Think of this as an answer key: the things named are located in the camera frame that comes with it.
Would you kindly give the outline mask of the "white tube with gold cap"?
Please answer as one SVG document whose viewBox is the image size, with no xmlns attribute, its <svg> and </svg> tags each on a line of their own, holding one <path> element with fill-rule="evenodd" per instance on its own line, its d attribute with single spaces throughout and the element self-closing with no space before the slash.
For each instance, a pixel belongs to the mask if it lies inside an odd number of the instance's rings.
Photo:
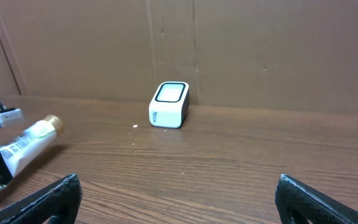
<svg viewBox="0 0 358 224">
<path fill-rule="evenodd" d="M 64 129 L 64 123 L 59 117 L 49 115 L 24 130 L 11 142 L 0 146 L 0 153 L 12 174 L 12 180 L 34 159 L 43 154 Z M 0 191 L 9 183 L 0 184 Z"/>
</svg>

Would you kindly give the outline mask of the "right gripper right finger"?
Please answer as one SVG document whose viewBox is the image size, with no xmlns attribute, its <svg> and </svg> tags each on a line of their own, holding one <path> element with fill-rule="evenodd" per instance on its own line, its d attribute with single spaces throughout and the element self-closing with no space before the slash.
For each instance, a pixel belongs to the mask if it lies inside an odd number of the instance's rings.
<svg viewBox="0 0 358 224">
<path fill-rule="evenodd" d="M 282 223 L 358 223 L 357 211 L 287 174 L 278 180 L 275 204 Z"/>
</svg>

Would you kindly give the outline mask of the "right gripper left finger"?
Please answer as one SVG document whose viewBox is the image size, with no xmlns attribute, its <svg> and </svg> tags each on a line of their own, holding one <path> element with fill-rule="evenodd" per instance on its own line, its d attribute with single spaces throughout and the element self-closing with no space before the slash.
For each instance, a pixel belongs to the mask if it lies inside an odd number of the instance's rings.
<svg viewBox="0 0 358 224">
<path fill-rule="evenodd" d="M 79 177 L 69 174 L 0 210 L 0 224 L 74 224 L 81 199 Z"/>
</svg>

